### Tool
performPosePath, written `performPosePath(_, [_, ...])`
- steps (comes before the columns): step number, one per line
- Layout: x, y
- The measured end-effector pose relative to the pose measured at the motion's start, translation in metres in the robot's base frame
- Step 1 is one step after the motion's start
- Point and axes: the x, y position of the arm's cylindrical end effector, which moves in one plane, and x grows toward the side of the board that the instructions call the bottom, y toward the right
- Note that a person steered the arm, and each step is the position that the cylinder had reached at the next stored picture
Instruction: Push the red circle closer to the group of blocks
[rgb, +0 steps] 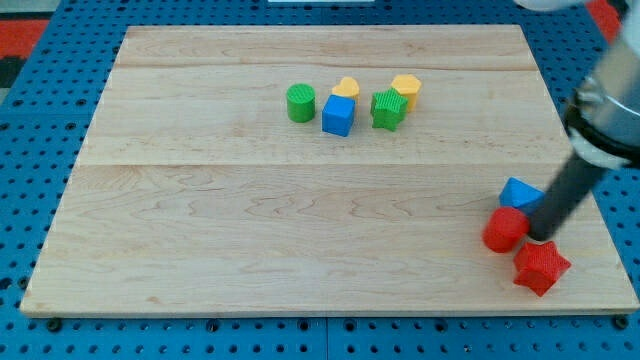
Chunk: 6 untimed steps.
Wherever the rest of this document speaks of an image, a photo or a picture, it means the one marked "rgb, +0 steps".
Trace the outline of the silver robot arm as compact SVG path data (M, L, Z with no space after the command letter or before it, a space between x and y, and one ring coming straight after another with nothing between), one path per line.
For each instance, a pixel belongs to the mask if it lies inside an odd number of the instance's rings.
M617 6L619 33L568 99L572 153L529 217L535 241L550 240L607 171L639 167L639 3Z

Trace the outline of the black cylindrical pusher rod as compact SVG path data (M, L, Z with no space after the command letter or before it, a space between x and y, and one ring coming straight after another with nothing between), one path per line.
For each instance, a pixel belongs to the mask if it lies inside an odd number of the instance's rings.
M537 242L550 240L605 172L605 168L593 165L573 152L559 168L542 202L529 217L529 237Z

